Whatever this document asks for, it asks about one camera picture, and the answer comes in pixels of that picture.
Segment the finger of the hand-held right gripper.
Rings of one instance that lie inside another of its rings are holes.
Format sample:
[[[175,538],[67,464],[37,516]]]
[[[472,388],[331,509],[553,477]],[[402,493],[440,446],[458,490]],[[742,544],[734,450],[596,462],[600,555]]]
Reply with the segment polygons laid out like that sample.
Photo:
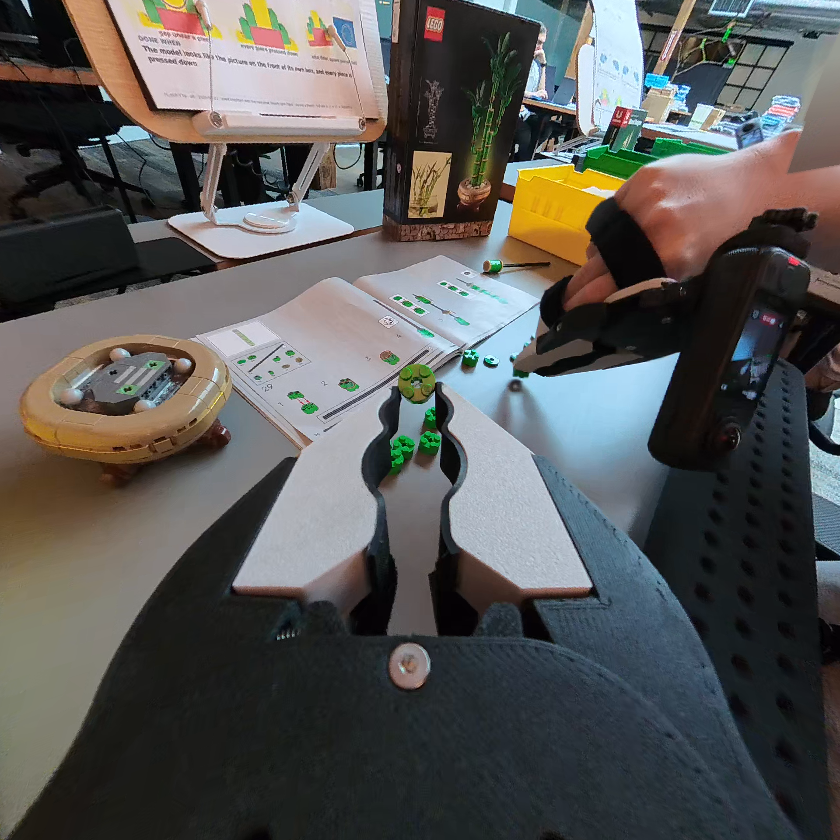
[[[614,355],[614,349],[589,339],[562,339],[553,331],[538,336],[528,347],[528,361],[579,361],[594,356],[600,359]]]
[[[541,376],[543,378],[558,377],[563,375],[571,375],[576,373],[585,373],[592,371],[604,371],[615,368],[628,366],[631,364],[640,364],[648,361],[655,361],[666,357],[665,353],[645,354],[621,351],[617,353],[599,353],[592,351],[580,356],[573,356],[552,362],[544,362],[537,356],[529,356],[525,358],[522,353],[511,357],[513,370],[521,377],[527,377],[530,374]]]

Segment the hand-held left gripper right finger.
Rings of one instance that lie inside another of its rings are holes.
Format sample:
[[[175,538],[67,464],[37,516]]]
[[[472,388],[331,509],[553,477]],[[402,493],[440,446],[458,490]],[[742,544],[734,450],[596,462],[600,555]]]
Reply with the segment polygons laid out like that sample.
[[[429,575],[440,634],[471,634],[497,603],[578,599],[594,585],[534,453],[458,394],[435,393],[442,502]]]

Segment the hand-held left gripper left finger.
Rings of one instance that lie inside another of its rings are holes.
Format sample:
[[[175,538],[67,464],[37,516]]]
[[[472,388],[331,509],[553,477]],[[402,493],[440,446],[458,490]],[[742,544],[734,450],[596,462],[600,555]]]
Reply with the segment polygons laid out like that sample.
[[[239,595],[329,602],[357,634],[385,634],[396,594],[380,484],[392,469],[397,388],[303,449],[233,582]]]

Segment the light green round plate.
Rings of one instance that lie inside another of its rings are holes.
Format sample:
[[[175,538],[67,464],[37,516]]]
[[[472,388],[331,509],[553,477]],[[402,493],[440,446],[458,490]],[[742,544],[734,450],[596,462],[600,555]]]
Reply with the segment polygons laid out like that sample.
[[[425,364],[408,364],[400,370],[397,389],[401,396],[413,404],[424,404],[434,394],[436,377]]]

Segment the cluster of green round bricks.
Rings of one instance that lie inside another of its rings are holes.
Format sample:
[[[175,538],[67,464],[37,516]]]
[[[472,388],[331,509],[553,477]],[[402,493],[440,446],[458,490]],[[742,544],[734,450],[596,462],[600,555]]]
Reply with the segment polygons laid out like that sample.
[[[404,434],[397,435],[391,440],[391,463],[387,475],[399,475],[416,455],[429,458],[437,456],[441,443],[442,437],[437,429],[436,409],[431,407],[424,413],[423,426],[417,440]]]

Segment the yellow plastic bin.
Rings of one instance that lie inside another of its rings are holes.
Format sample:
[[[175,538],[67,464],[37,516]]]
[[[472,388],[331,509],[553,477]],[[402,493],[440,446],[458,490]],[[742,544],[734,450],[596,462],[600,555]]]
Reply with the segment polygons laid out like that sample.
[[[508,234],[582,266],[591,237],[586,223],[594,209],[613,197],[624,179],[572,164],[534,167],[518,173]]]

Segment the open instruction booklet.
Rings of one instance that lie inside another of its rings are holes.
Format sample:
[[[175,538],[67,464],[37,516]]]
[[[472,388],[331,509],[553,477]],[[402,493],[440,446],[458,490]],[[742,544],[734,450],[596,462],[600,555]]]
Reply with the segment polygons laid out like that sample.
[[[321,280],[275,310],[196,339],[224,359],[234,389],[304,448],[395,386],[402,368],[435,371],[538,304],[437,255],[353,283]]]

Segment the green plastic bin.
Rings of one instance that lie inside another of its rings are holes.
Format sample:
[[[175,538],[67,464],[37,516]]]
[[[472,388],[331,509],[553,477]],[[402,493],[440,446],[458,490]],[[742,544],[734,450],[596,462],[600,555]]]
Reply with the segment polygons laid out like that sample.
[[[706,145],[703,143],[689,142],[674,138],[657,137],[654,139],[654,143],[647,154],[656,160],[662,160],[681,154],[720,155],[726,154],[730,151],[730,149],[720,148],[715,145]]]
[[[581,173],[592,170],[627,180],[643,166],[657,161],[658,158],[651,154],[629,150],[613,151],[608,145],[598,145],[585,151],[577,160],[575,169]]]

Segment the tan round toy pot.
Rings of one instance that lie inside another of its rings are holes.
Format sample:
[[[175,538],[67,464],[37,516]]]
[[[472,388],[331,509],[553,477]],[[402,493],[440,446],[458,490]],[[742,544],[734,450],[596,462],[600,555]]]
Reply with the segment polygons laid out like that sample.
[[[142,333],[70,352],[29,384],[18,412],[42,449],[98,463],[116,487],[188,449],[225,447],[218,416],[232,389],[227,364],[204,344]]]

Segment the small dark green box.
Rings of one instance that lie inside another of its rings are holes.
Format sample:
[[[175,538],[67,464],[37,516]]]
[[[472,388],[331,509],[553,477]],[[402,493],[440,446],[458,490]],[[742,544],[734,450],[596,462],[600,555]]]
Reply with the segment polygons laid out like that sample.
[[[602,140],[612,152],[634,151],[648,112],[641,108],[617,106]]]

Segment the black bamboo toy set box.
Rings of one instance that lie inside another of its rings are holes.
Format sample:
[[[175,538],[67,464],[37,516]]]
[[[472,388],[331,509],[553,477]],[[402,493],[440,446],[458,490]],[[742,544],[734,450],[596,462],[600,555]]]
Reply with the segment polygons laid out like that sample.
[[[395,6],[383,233],[490,234],[540,23],[460,1]]]

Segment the stack of colourful trays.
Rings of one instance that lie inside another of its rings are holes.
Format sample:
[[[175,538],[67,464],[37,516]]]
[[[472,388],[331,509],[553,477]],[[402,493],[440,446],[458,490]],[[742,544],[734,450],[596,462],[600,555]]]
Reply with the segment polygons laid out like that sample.
[[[769,107],[760,118],[765,139],[777,136],[795,119],[801,109],[801,100],[796,96],[773,96]]]

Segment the background document stand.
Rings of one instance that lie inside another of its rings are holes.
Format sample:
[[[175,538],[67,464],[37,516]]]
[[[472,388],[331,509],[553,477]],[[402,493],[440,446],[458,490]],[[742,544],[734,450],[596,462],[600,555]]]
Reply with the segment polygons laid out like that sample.
[[[576,58],[576,122],[586,137],[606,131],[617,107],[640,109],[644,58],[635,1],[592,1],[591,36]]]

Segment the document stand with instruction sheet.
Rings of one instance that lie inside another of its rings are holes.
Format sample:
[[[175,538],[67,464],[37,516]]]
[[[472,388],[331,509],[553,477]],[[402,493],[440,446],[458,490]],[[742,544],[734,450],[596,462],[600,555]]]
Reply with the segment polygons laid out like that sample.
[[[147,133],[207,146],[200,210],[167,224],[249,261],[354,235],[304,202],[333,144],[377,140],[387,89],[373,2],[65,1],[101,87]],[[288,199],[217,209],[235,146],[310,144]]]

